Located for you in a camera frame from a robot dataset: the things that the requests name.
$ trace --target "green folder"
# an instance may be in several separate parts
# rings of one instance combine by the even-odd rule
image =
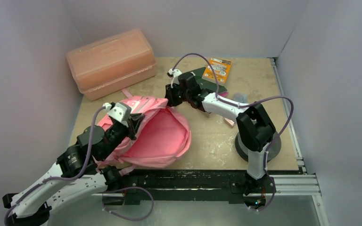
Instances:
[[[195,74],[196,82],[199,84],[201,89],[209,89],[213,92],[216,91],[216,84],[202,79],[203,73],[205,72],[206,67],[201,67],[189,72],[193,72]],[[219,93],[226,92],[227,89],[224,86],[219,85]]]

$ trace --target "white wall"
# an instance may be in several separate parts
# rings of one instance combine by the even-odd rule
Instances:
[[[65,52],[81,45],[60,0],[0,0],[1,197],[22,191],[68,145],[80,94]]]
[[[140,27],[160,57],[277,57],[308,0],[64,0],[82,39]]]
[[[312,0],[278,60],[331,225],[362,225],[362,0]]]

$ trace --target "orange book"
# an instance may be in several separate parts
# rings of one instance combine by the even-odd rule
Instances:
[[[213,66],[219,85],[223,86],[227,81],[228,74],[230,73],[232,64],[231,61],[220,60],[212,57],[210,58],[209,62]],[[216,81],[214,80],[212,69],[210,69],[209,65],[206,67],[202,79],[216,83]]]

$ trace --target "pink bag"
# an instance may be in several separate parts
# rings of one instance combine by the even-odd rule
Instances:
[[[99,166],[125,161],[133,163],[132,167],[123,170],[126,174],[135,165],[164,168],[181,157],[191,143],[191,131],[187,119],[176,110],[167,107],[167,99],[155,97],[129,97],[122,102],[131,107],[132,113],[143,113],[145,118],[140,125],[135,141],[128,137]],[[105,116],[98,123],[107,130],[112,122]]]

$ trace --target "orange plastic box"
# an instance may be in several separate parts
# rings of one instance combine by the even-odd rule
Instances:
[[[139,29],[74,49],[66,57],[79,91],[89,100],[156,75],[152,47]]]

